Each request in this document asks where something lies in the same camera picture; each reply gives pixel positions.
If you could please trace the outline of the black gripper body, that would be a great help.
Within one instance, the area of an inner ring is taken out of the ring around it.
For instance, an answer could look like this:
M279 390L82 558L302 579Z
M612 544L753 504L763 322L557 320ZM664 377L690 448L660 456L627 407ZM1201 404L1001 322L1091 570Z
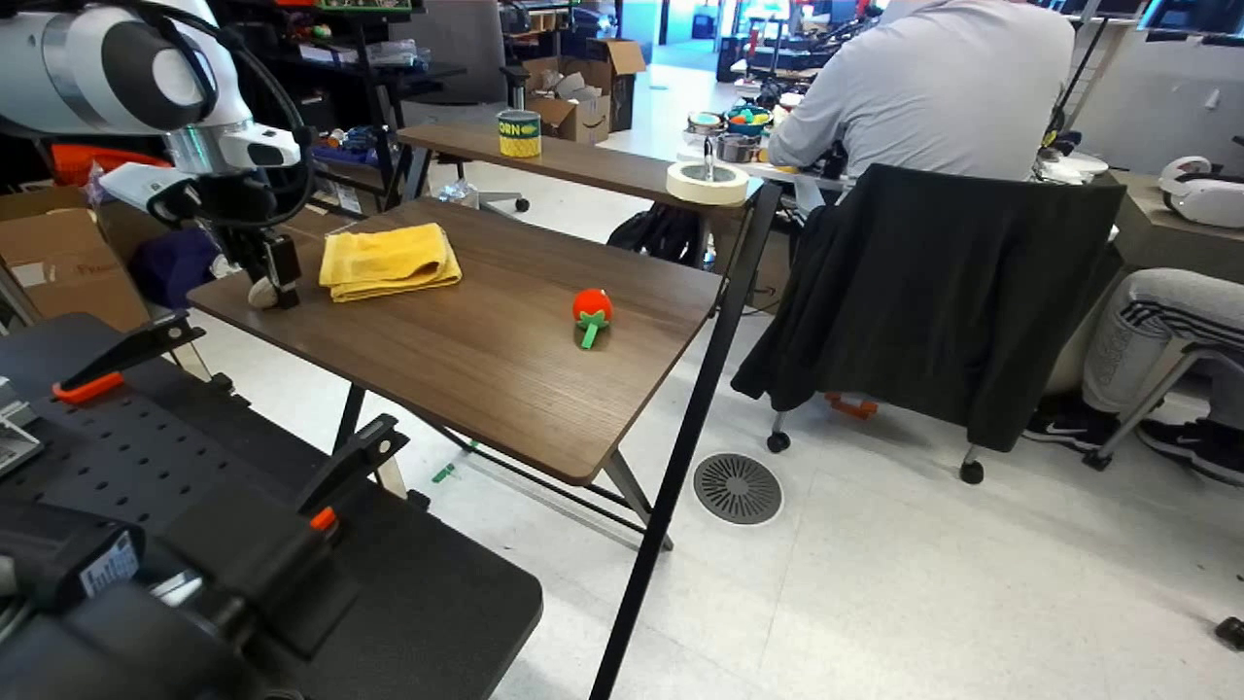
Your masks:
M197 178L201 221L231 260L249 260L262 234L292 219L306 191L302 167Z

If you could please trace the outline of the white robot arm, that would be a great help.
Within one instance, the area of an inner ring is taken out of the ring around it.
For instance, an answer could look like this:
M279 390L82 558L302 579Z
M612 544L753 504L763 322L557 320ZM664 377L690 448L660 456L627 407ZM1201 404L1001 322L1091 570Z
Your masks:
M0 123L33 140L160 140L160 164L103 176L163 224L201 224L253 307L301 300L275 228L279 178L306 171L301 110L211 0L4 0Z

